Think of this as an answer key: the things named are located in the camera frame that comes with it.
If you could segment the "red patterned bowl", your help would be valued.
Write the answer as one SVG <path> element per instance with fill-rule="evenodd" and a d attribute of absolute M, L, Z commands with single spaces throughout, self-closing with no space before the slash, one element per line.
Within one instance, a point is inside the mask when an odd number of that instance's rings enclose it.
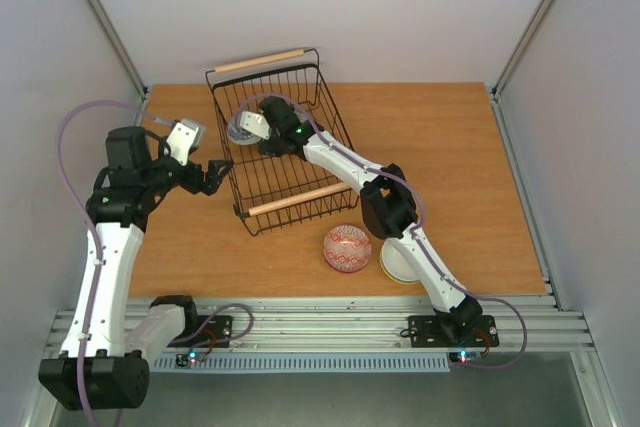
<path fill-rule="evenodd" d="M 327 264 L 341 273 L 362 270 L 372 256 L 369 236 L 359 227 L 339 225 L 324 237 L 322 253 Z"/>

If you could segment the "blue floral bowl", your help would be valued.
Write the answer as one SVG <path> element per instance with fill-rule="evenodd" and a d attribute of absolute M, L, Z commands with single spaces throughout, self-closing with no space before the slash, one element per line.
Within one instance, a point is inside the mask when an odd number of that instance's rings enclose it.
<path fill-rule="evenodd" d="M 243 137 L 239 127 L 239 120 L 240 120 L 241 113 L 236 118 L 234 118 L 229 122 L 227 127 L 227 135 L 233 143 L 241 146 L 247 146 L 247 145 L 244 145 L 242 142 Z"/>

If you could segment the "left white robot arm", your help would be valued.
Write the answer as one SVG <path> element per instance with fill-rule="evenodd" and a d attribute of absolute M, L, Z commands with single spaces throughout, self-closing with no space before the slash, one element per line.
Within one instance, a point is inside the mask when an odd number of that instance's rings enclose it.
<path fill-rule="evenodd" d="M 150 364 L 171 343 L 189 345 L 202 322 L 192 297 L 156 298 L 131 332 L 124 327 L 133 266 L 153 211 L 175 188 L 211 196 L 231 169 L 228 160 L 206 167 L 190 160 L 204 126 L 183 119 L 157 137 L 140 126 L 110 131 L 107 164 L 82 211 L 87 215 L 85 272 L 72 325 L 60 352 L 41 362 L 41 385 L 66 409 L 139 407 L 149 388 Z"/>

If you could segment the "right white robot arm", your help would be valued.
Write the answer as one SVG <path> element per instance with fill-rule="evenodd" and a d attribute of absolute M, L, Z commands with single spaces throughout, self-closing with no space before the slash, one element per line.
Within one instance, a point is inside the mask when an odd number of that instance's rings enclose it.
<path fill-rule="evenodd" d="M 369 161 L 320 127 L 293 100 L 276 94 L 258 103 L 269 126 L 265 151 L 296 155 L 345 182 L 360 197 L 364 225 L 400 255 L 425 288 L 440 331 L 451 345 L 473 336 L 483 314 L 436 252 L 423 229 L 426 210 L 402 169 Z"/>

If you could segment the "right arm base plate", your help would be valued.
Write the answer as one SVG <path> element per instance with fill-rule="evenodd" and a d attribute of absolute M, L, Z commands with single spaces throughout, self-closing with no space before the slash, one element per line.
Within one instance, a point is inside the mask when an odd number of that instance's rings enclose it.
<path fill-rule="evenodd" d="M 500 345 L 495 319 L 482 315 L 461 340 L 447 338 L 436 315 L 413 315 L 407 318 L 407 326 L 400 330 L 399 336 L 409 339 L 413 348 L 495 348 Z"/>

